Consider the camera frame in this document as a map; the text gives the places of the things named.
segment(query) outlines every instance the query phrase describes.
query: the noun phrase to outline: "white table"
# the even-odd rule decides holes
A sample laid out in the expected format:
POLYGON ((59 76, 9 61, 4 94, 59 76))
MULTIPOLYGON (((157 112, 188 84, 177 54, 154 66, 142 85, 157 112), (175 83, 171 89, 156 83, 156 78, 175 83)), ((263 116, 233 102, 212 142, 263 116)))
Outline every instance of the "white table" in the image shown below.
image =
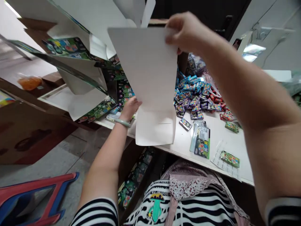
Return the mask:
MULTIPOLYGON (((63 85, 43 96, 38 98, 39 100, 46 102, 52 106, 58 107, 65 111, 68 111, 67 103, 72 99, 73 93, 70 89, 63 85)), ((191 124, 190 114, 185 113, 184 118, 191 124)), ((181 119, 177 118, 176 134, 173 144, 155 146, 158 149, 169 152, 183 159, 187 159, 191 162, 199 164, 201 166, 212 169, 221 174, 230 176, 229 173, 216 167, 209 159, 195 155, 189 151, 190 143, 193 135, 193 129, 188 132, 178 123, 181 119)), ((251 170, 250 161, 246 151, 246 144, 243 130, 240 129, 239 133, 234 133, 225 128, 225 122, 219 119, 219 113, 215 112, 204 113, 204 121, 206 121, 207 127, 210 129, 210 159, 214 157, 216 147, 222 140, 227 142, 227 146, 230 147, 230 153, 240 159, 240 176, 242 182, 250 185, 254 185, 253 174, 251 170)), ((114 123, 103 118, 99 121, 94 121, 101 126, 113 129, 114 123)), ((128 130, 128 136, 135 138, 136 121, 133 122, 132 127, 128 130)))

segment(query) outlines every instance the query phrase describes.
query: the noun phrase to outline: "orange object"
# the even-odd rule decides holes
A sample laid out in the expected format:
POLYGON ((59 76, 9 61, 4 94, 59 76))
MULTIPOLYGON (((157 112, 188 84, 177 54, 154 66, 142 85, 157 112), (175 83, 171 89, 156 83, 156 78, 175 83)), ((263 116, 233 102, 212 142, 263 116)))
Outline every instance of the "orange object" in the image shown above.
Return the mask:
POLYGON ((42 79, 34 76, 23 77, 18 80, 18 83, 24 90, 31 91, 42 83, 42 79))

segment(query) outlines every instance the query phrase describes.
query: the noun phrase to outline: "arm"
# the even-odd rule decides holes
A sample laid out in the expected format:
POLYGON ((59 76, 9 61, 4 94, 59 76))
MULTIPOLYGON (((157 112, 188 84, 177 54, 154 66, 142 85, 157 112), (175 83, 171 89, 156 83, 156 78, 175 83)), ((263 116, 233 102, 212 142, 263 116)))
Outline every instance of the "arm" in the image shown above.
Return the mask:
POLYGON ((244 128, 261 215, 271 198, 301 196, 301 114, 285 89, 191 13, 174 15, 167 25, 179 32, 166 42, 205 60, 244 128))
MULTIPOLYGON (((124 106, 119 117, 130 121, 142 102, 132 97, 124 106)), ((77 209, 87 202, 98 198, 111 198, 116 205, 118 190, 118 168, 123 153, 128 129, 116 123, 104 145, 101 147, 87 174, 82 187, 82 195, 77 209)))

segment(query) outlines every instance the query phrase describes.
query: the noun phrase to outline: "red plastic stool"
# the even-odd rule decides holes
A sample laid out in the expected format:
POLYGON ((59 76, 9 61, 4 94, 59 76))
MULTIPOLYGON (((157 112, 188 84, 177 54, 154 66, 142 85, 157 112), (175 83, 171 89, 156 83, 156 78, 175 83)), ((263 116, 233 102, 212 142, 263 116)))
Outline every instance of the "red plastic stool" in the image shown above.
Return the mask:
POLYGON ((15 207, 14 204, 16 201, 25 197, 31 197, 37 191, 53 187, 55 187, 55 189, 50 197, 49 202, 47 203, 43 215, 38 219, 23 223, 21 225, 42 226, 56 223, 63 217, 65 213, 65 210, 58 212, 57 209, 65 193, 67 185, 70 182, 75 181, 78 176, 79 173, 77 172, 0 188, 0 225, 15 207))

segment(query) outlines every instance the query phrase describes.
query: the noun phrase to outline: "bangle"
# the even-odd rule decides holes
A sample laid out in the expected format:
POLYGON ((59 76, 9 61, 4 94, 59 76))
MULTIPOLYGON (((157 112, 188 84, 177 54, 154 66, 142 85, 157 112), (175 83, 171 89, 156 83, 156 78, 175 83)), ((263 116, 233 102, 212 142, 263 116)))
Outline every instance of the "bangle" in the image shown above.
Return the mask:
POLYGON ((131 127, 131 124, 129 124, 129 123, 126 122, 126 121, 120 120, 120 119, 114 119, 114 122, 120 123, 120 124, 124 125, 124 126, 127 127, 127 128, 130 128, 130 127, 131 127))

